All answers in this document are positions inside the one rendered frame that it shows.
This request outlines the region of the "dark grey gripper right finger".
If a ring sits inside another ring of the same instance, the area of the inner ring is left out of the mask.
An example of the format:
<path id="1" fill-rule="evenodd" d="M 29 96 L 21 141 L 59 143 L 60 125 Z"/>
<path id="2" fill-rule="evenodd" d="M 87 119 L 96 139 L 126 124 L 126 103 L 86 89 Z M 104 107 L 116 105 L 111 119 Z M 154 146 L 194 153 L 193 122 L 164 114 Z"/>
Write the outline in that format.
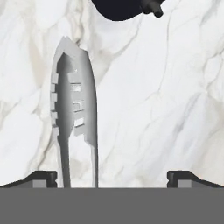
<path id="1" fill-rule="evenodd" d="M 223 185 L 218 185 L 207 180 L 198 178 L 190 171 L 168 171 L 167 172 L 167 187 L 168 188 L 194 188 L 194 187 L 212 187 L 223 188 Z"/>

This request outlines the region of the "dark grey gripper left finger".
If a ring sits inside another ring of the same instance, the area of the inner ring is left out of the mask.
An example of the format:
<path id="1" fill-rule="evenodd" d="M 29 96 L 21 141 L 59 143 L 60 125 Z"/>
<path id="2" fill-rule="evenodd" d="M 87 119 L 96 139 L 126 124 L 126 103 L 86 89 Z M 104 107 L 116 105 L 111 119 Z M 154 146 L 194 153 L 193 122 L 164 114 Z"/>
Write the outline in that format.
<path id="1" fill-rule="evenodd" d="M 56 188 L 57 177 L 56 171 L 34 171 L 24 179 L 0 185 L 0 188 Z"/>

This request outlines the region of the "grey metal tongs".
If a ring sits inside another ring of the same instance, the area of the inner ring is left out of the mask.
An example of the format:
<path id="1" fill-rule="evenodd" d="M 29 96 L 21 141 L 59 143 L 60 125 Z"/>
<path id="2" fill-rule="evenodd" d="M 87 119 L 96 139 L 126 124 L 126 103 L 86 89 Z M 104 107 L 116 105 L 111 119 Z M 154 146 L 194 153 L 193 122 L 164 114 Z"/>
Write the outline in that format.
<path id="1" fill-rule="evenodd" d="M 59 42 L 52 60 L 50 113 L 59 152 L 59 185 L 71 186 L 69 137 L 84 136 L 91 147 L 93 187 L 99 186 L 97 97 L 88 52 L 70 38 Z"/>

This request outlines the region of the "black pan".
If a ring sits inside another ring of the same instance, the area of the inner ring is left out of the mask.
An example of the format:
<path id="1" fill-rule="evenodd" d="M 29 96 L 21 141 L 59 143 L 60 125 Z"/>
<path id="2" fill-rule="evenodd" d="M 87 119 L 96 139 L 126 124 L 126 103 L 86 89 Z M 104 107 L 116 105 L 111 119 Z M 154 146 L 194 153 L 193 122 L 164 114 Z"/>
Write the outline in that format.
<path id="1" fill-rule="evenodd" d="M 163 16 L 162 3 L 165 0 L 91 0 L 94 7 L 106 19 L 124 21 L 139 14 L 153 13 L 156 18 Z"/>

